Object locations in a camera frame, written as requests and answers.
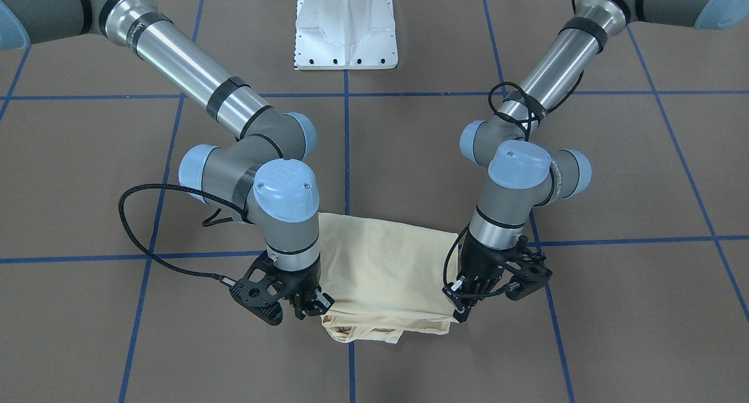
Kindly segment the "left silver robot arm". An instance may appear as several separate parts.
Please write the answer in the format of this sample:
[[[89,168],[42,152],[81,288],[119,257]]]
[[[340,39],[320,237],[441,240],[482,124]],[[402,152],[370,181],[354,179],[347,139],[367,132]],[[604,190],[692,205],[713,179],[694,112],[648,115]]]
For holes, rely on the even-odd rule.
[[[492,117],[468,124],[459,142],[464,157],[487,169],[487,181],[459,235],[457,275],[442,287],[454,320],[465,322],[486,298],[519,300],[548,285],[553,273],[545,255],[528,248],[522,230],[533,208],[583,192],[592,167],[583,153],[548,151],[531,136],[569,98],[610,38],[634,22],[724,30],[746,17],[747,0],[580,0],[526,78],[506,83],[500,104],[490,90]]]

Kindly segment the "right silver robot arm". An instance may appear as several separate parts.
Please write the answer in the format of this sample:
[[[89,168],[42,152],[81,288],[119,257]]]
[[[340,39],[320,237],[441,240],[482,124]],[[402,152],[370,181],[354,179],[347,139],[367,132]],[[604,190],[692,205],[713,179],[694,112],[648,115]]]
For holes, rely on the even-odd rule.
[[[164,267],[219,281],[238,304],[272,326],[283,320],[281,300],[299,319],[326,314],[334,299],[320,284],[320,194],[304,162],[317,142],[310,119],[279,113],[176,27],[155,0],[2,0],[3,50],[89,33],[128,48],[236,139],[226,148],[199,144],[190,149],[180,163],[177,185],[126,190],[118,212],[131,241]],[[232,221],[259,225],[265,251],[238,280],[155,257],[136,240],[124,213],[129,196],[152,189],[190,193],[226,209]]]

